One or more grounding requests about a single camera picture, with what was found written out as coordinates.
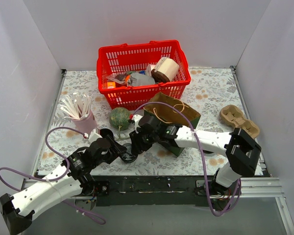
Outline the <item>black cup lid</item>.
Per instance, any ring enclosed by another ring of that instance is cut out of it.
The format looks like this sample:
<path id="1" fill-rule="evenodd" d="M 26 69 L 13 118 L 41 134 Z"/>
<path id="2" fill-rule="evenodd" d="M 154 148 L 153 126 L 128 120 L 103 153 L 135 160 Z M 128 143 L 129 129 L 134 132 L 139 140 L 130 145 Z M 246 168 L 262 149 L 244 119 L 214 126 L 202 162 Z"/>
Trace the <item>black cup lid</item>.
<path id="1" fill-rule="evenodd" d="M 121 160 L 127 164 L 134 162 L 138 156 L 132 153 L 132 144 L 126 143 L 123 146 L 126 147 L 126 152 L 121 156 Z"/>

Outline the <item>green paper bag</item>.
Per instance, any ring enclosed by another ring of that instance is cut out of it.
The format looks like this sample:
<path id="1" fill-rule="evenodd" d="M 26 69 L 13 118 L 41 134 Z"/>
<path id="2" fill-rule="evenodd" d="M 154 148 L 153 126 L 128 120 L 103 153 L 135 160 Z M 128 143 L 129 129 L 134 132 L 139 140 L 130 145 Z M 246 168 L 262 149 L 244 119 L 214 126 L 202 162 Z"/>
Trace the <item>green paper bag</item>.
<path id="1" fill-rule="evenodd" d="M 149 102 L 161 102 L 168 104 L 182 113 L 186 119 L 191 123 L 192 127 L 196 129 L 197 124 L 200 120 L 201 114 L 193 109 L 189 104 L 184 103 L 183 101 L 168 96 L 162 92 L 157 93 L 154 97 L 152 97 Z M 149 104 L 144 108 L 144 114 L 150 114 L 157 117 L 159 120 L 163 120 L 165 123 L 173 123 L 173 124 L 182 124 L 187 127 L 190 127 L 185 118 L 182 117 L 179 113 L 177 113 L 172 108 L 163 105 L 163 104 Z"/>

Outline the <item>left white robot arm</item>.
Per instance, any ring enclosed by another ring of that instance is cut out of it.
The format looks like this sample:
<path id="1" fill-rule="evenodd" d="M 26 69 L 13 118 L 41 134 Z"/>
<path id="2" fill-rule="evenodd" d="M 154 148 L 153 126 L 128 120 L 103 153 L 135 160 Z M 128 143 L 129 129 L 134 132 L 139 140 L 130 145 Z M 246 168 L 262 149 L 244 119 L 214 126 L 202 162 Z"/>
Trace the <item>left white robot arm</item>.
<path id="1" fill-rule="evenodd" d="M 9 233 L 18 235 L 39 215 L 76 195 L 93 195 L 100 188 L 91 171 L 101 163 L 112 163 L 127 148 L 110 135 L 98 138 L 88 147 L 78 148 L 50 174 L 13 195 L 0 197 L 0 212 Z"/>

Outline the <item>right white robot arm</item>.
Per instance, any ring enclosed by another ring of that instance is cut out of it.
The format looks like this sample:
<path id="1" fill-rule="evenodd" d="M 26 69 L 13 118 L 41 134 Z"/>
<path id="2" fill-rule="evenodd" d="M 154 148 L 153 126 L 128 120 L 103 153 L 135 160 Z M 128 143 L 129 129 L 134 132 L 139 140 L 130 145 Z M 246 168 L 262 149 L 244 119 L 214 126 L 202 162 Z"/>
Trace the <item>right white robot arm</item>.
<path id="1" fill-rule="evenodd" d="M 261 147 L 241 128 L 224 133 L 194 131 L 181 124 L 166 124 L 151 115 L 134 115 L 129 122 L 134 124 L 134 131 L 129 134 L 134 156 L 158 143 L 164 147 L 196 148 L 226 157 L 228 162 L 208 182 L 210 192 L 221 195 L 238 179 L 255 175 Z"/>

